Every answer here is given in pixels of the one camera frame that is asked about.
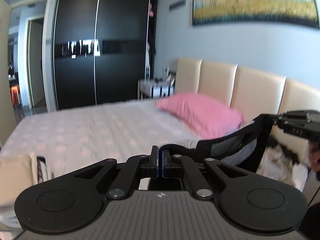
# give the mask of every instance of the pink pillow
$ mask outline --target pink pillow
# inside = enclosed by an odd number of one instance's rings
[[[242,114],[203,94],[179,93],[156,105],[186,122],[203,139],[223,137],[244,123]]]

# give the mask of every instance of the black sliding wardrobe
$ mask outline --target black sliding wardrobe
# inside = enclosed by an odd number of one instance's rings
[[[150,0],[58,0],[53,68],[58,109],[137,98]]]

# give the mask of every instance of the headboard panel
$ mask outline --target headboard panel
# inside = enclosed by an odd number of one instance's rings
[[[230,106],[237,65],[202,61],[198,92]]]
[[[197,92],[201,59],[179,58],[175,92]]]
[[[279,113],[305,109],[320,111],[320,91],[287,79]],[[297,152],[300,160],[303,160],[308,143],[307,140],[284,134],[279,128],[275,128],[272,134],[281,143],[288,145],[289,149]]]
[[[259,114],[277,114],[286,77],[247,67],[238,67],[231,107],[246,121]]]

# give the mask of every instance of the person's hand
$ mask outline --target person's hand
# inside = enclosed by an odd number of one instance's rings
[[[311,169],[314,172],[320,171],[320,162],[318,162],[320,160],[319,143],[309,143],[309,160],[311,164]]]

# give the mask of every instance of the white bedside table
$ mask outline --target white bedside table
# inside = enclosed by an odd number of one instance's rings
[[[169,97],[174,94],[174,86],[167,83],[155,82],[153,79],[139,80],[138,99],[142,98],[162,98]]]

